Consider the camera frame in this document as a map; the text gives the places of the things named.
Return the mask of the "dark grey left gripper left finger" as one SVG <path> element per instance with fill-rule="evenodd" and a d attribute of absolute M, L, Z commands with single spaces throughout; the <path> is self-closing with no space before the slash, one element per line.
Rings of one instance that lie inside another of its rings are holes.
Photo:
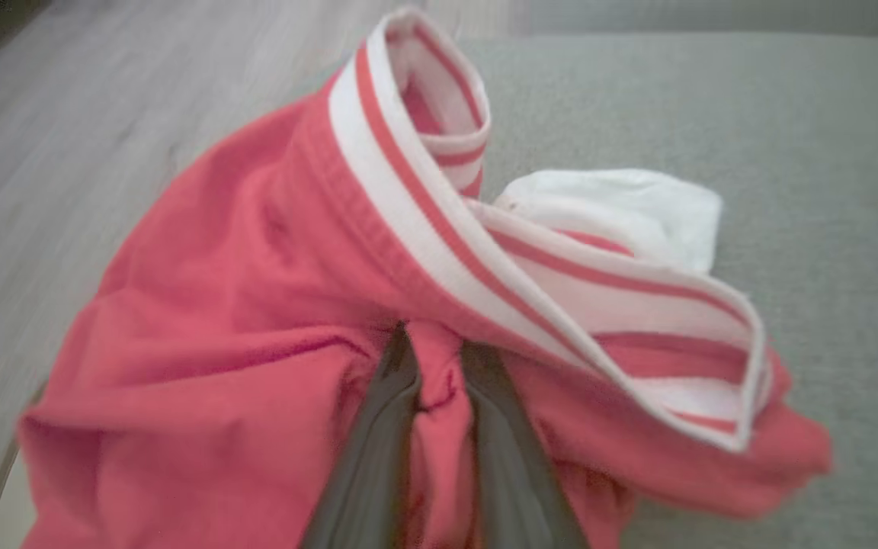
<path fill-rule="evenodd" d="M 405 326 L 391 334 L 300 546 L 403 548 L 421 375 Z"/>

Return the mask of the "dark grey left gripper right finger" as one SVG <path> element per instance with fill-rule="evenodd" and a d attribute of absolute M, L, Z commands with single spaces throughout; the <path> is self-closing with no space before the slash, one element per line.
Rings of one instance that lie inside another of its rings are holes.
<path fill-rule="evenodd" d="M 461 358 L 475 414 L 483 546 L 588 548 L 498 350 L 467 342 Z"/>

